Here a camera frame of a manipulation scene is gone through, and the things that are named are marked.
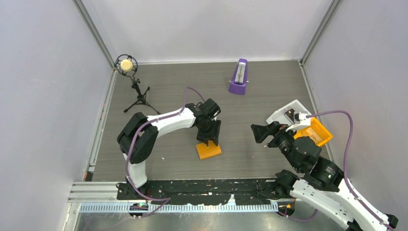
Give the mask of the orange leather card holder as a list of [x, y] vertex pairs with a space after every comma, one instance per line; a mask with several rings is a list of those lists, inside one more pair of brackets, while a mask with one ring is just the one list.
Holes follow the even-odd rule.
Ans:
[[220, 146], [216, 145], [213, 141], [209, 141], [208, 144], [197, 144], [196, 150], [200, 160], [208, 159], [222, 153]]

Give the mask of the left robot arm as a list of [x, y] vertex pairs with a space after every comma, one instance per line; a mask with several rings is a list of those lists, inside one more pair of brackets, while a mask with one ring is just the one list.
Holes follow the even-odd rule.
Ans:
[[145, 184], [146, 160], [151, 155], [156, 140], [179, 129], [197, 128], [196, 145], [201, 160], [222, 153], [219, 146], [221, 109], [208, 99], [204, 103], [188, 103], [184, 107], [162, 115], [146, 116], [139, 112], [132, 116], [117, 137], [119, 148], [125, 158], [129, 193], [136, 199], [147, 195]]

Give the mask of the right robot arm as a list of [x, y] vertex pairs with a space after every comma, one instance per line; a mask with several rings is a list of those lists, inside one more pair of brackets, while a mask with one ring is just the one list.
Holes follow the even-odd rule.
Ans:
[[373, 207], [332, 161], [320, 155], [321, 147], [310, 137], [295, 138], [288, 125], [277, 121], [269, 125], [251, 125], [255, 141], [278, 148], [295, 172], [282, 170], [276, 174], [275, 193], [294, 197], [309, 204], [335, 221], [346, 231], [393, 231], [398, 218]]

